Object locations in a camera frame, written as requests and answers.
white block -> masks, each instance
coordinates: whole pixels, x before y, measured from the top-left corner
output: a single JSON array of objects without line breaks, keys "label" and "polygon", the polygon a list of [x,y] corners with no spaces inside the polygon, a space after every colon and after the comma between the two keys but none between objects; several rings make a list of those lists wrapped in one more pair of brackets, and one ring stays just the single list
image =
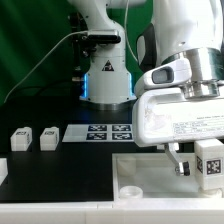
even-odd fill
[{"label": "white block", "polygon": [[195,142],[196,179],[203,190],[224,187],[224,145],[217,139]]},{"label": "white block", "polygon": [[54,151],[59,142],[59,129],[57,127],[45,128],[40,136],[41,151]]},{"label": "white block", "polygon": [[32,129],[29,127],[18,128],[10,140],[12,151],[27,151],[32,142]]}]

table surface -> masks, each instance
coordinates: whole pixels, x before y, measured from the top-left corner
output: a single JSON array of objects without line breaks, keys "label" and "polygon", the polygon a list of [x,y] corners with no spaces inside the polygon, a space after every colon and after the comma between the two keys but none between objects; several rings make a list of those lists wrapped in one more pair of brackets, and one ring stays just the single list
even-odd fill
[{"label": "table surface", "polygon": [[[0,157],[8,165],[0,203],[113,201],[112,154],[156,148],[134,142],[65,143],[62,138],[68,124],[131,124],[131,117],[132,108],[99,111],[70,97],[10,100],[0,108]],[[40,135],[53,126],[60,129],[57,149],[41,152]],[[32,128],[33,142],[27,152],[11,152],[10,136],[22,127]]]}]

metal bracket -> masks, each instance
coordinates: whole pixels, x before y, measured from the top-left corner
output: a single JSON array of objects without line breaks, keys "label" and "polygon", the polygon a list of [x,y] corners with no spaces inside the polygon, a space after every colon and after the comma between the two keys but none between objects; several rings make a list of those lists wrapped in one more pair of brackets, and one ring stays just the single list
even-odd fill
[{"label": "metal bracket", "polygon": [[190,176],[189,163],[183,162],[180,156],[176,153],[179,150],[177,142],[167,143],[165,146],[165,153],[175,165],[175,171],[178,176]]}]

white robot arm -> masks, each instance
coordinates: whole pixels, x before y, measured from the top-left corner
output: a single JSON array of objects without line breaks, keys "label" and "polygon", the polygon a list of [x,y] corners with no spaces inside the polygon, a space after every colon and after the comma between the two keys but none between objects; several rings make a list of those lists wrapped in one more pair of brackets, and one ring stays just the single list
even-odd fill
[{"label": "white robot arm", "polygon": [[[116,44],[97,44],[91,54],[91,66],[85,75],[81,100],[99,108],[114,109],[136,99],[132,92],[131,74],[126,69],[126,42],[123,27],[107,15],[108,8],[123,8],[127,0],[68,0],[84,18],[92,38],[112,33],[119,36]],[[129,5],[143,4],[146,0],[130,0]]]},{"label": "white robot arm", "polygon": [[[153,3],[148,33],[155,44],[151,47],[156,49],[151,60],[155,68],[146,70],[135,86],[139,100],[133,108],[133,136],[140,147],[165,145],[179,174],[185,175],[176,145],[224,136],[222,5],[220,0]],[[139,38],[139,63],[144,61],[141,50],[151,40]],[[207,160],[224,158],[216,149]]]}]

green wall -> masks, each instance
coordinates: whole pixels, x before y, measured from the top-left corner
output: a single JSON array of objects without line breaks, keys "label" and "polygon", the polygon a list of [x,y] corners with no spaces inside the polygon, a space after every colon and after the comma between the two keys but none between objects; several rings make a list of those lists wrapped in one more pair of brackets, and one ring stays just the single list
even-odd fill
[{"label": "green wall", "polygon": [[[10,89],[60,39],[71,32],[67,16],[74,11],[75,8],[67,0],[0,1],[0,105]],[[151,11],[151,0],[147,0],[144,6],[129,10],[128,34],[134,52],[136,38],[149,24]],[[123,25],[123,9],[109,10],[108,14]],[[72,60],[72,47],[69,41],[65,41],[19,88],[46,86],[62,79],[70,80]],[[127,68],[133,73],[134,80],[141,75],[129,52]],[[23,94],[33,95],[37,90],[26,89]],[[61,95],[66,93],[63,89],[60,92]]]}]

